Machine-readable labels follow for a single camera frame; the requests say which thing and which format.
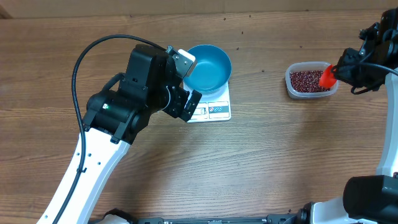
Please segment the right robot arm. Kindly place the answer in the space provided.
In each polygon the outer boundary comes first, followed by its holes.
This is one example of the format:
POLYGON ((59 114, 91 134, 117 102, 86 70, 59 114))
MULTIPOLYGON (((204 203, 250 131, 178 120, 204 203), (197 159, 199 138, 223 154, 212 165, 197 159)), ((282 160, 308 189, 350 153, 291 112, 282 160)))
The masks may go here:
POLYGON ((339 82, 360 95, 387 93, 387 118, 384 145, 374 175, 352 177, 340 197, 325 202, 310 202, 295 215, 282 215, 280 223, 397 223, 397 9, 382 13, 381 20, 359 32, 360 49, 347 48, 336 65, 302 62, 286 71, 288 94, 293 99, 332 95, 339 82), (323 69, 319 86, 329 92, 306 93, 293 88, 292 72, 323 69))

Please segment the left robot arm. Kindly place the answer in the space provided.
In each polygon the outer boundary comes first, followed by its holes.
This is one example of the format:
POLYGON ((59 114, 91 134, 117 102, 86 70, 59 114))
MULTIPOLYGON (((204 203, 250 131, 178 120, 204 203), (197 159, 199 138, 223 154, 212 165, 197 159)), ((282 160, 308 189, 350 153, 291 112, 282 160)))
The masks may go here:
POLYGON ((183 49, 138 44, 124 73, 91 96, 71 163, 39 223, 87 223, 114 168, 150 116, 189 121, 201 93, 180 87, 197 64, 183 49))

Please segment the red scoop blue handle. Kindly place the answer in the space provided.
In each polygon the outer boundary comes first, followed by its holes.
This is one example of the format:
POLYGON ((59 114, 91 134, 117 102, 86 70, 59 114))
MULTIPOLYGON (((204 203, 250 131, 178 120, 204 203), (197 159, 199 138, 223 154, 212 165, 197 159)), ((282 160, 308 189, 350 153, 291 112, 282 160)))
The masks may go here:
POLYGON ((337 82, 334 74, 331 72, 333 65, 329 65, 322 73, 319 79, 319 86, 322 88, 332 88, 337 82))

